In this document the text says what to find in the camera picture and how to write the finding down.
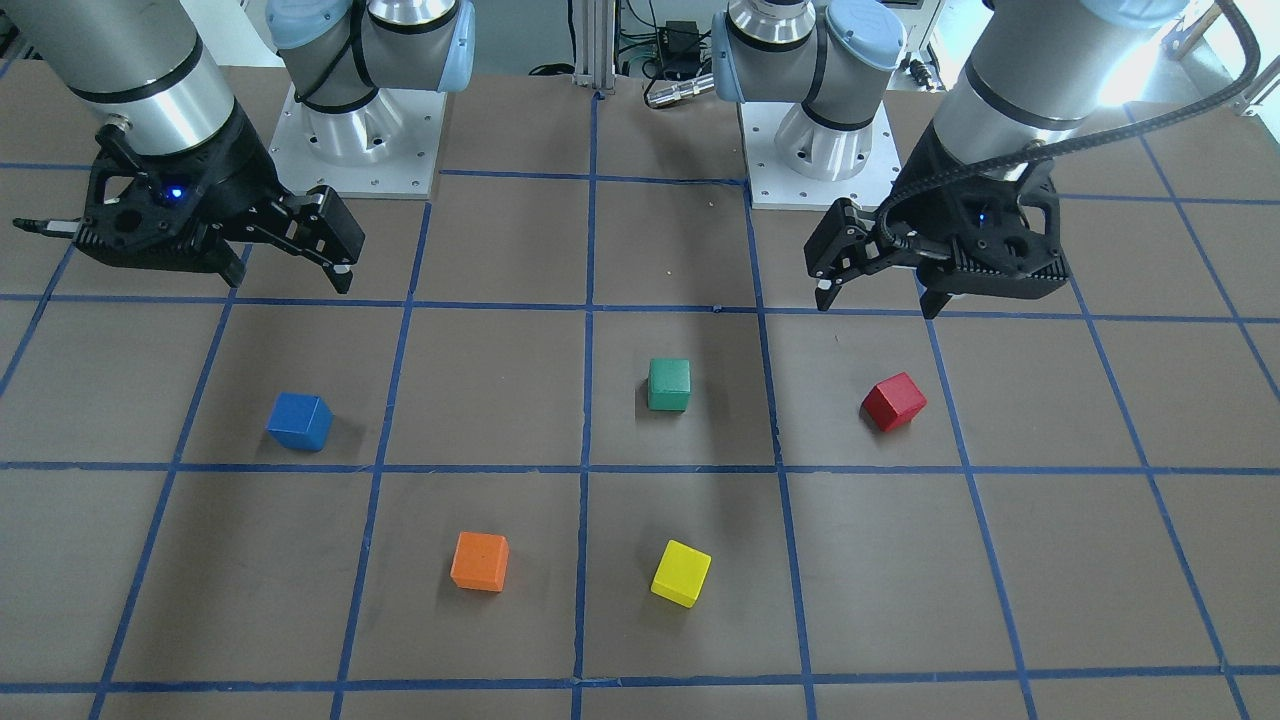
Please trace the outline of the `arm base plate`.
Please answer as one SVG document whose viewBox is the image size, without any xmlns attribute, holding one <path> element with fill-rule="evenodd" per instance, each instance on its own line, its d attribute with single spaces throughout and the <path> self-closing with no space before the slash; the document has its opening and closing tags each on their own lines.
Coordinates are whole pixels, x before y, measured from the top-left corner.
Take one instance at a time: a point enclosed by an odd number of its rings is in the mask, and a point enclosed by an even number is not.
<svg viewBox="0 0 1280 720">
<path fill-rule="evenodd" d="M 739 115 L 755 208 L 824 210 L 846 199 L 869 211 L 900 173 L 884 108 L 849 132 L 818 126 L 795 102 L 745 102 Z"/>
<path fill-rule="evenodd" d="M 426 200 L 449 99 L 383 88 L 364 108 L 330 114 L 289 97 L 268 150 L 294 193 L 325 184 L 343 199 Z"/>
</svg>

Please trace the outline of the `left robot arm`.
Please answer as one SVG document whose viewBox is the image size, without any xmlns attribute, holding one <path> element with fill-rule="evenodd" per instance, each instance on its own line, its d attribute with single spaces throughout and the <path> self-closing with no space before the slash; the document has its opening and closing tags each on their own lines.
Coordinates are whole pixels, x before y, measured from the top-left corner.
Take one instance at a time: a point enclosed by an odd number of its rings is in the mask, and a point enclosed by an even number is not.
<svg viewBox="0 0 1280 720">
<path fill-rule="evenodd" d="M 977 295 L 1038 300 L 1073 277 L 1053 159 L 1082 135 L 1116 68 L 1183 1 L 992 1 L 983 32 L 891 190 L 874 208 L 835 200 L 804 243 L 815 307 L 858 278 L 914 270 L 922 315 Z M 716 92 L 785 102 L 776 147 L 796 173 L 855 176 L 908 54 L 878 1 L 731 1 L 710 24 Z"/>
</svg>

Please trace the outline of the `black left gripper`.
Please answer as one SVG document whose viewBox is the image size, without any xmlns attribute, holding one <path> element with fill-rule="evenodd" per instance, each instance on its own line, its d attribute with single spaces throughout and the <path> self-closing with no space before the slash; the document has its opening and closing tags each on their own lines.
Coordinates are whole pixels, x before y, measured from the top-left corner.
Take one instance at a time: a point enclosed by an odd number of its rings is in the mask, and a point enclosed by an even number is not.
<svg viewBox="0 0 1280 720">
<path fill-rule="evenodd" d="M 900 259 L 916 269 L 925 320 L 955 295 L 1037 300 L 1071 279 L 1061 242 L 1053 160 L 1033 161 L 1016 179 L 957 179 L 895 204 L 887 227 Z M 815 309 L 829 310 L 842 287 L 891 266 L 873 237 L 874 214 L 836 199 L 804 243 Z"/>
</svg>

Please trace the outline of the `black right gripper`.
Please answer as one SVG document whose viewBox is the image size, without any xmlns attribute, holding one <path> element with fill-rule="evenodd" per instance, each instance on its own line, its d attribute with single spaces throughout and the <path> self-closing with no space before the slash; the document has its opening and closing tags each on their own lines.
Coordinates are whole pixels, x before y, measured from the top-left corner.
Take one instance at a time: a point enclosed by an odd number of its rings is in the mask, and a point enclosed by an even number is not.
<svg viewBox="0 0 1280 720">
<path fill-rule="evenodd" d="M 364 229 L 329 184 L 287 192 L 241 102 L 211 138 L 182 152 L 141 155 L 118 123 L 95 138 L 81 219 L 14 218 L 17 229 L 76 237 L 79 252 L 109 266 L 216 275 L 244 272 L 232 242 L 270 243 L 349 292 Z"/>
</svg>

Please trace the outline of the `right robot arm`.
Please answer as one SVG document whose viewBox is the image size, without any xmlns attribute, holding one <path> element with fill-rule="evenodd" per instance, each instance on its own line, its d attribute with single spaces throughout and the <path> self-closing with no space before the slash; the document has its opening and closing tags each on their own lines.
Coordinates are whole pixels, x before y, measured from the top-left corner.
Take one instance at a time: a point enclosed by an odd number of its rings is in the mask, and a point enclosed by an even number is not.
<svg viewBox="0 0 1280 720">
<path fill-rule="evenodd" d="M 429 196 L 476 38 L 471 1 L 5 1 L 3 24 L 97 146 L 81 210 L 17 229 L 233 288 L 268 243 L 337 293 L 365 243 L 346 196 Z"/>
</svg>

